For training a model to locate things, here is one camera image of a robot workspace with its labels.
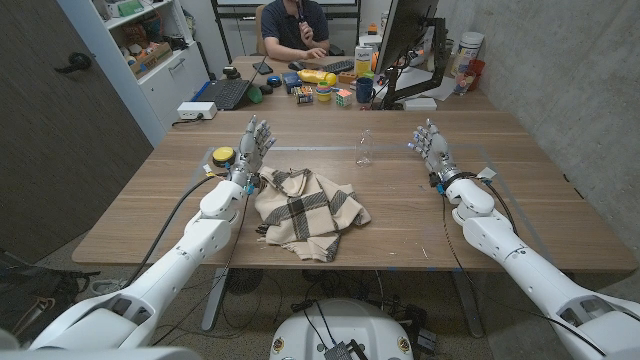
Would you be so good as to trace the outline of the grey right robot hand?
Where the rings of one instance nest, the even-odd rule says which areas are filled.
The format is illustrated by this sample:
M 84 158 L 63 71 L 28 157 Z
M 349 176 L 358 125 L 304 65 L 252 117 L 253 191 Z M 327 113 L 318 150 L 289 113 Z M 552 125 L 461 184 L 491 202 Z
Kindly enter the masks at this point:
M 440 185 L 446 189 L 454 180 L 461 177 L 462 171 L 457 167 L 445 137 L 430 119 L 426 120 L 424 126 L 418 126 L 413 132 L 413 138 L 408 143 L 408 147 L 423 159 L 429 173 L 431 187 Z

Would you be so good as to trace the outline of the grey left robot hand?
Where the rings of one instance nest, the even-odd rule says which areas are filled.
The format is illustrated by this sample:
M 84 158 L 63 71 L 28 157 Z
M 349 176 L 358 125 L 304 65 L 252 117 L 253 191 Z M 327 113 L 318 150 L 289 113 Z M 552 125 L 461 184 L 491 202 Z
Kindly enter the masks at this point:
M 257 116 L 253 115 L 240 139 L 228 179 L 245 187 L 262 167 L 263 158 L 275 142 L 268 122 L 258 121 Z

